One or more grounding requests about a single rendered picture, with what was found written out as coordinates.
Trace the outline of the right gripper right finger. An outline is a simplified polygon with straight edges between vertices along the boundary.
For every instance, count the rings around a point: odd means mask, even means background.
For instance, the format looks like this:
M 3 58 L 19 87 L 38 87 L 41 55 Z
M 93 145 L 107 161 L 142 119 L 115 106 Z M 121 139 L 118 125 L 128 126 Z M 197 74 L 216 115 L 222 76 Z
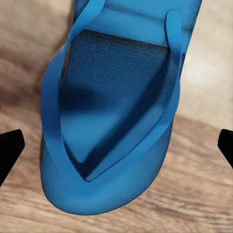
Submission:
M 222 129 L 218 137 L 217 146 L 233 168 L 233 131 Z

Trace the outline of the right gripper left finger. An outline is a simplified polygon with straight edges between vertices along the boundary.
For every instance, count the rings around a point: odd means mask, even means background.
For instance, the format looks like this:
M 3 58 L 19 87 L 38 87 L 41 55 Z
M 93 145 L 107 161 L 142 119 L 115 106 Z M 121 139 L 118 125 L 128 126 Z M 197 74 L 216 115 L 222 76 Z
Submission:
M 0 134 L 0 187 L 25 148 L 20 129 Z

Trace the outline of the sandal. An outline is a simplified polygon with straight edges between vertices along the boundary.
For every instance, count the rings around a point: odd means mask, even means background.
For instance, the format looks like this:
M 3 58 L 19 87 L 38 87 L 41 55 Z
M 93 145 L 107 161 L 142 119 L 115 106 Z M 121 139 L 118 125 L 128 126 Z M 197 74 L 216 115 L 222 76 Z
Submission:
M 73 27 L 40 93 L 41 185 L 54 207 L 104 214 L 141 196 L 156 179 L 201 3 L 75 0 Z

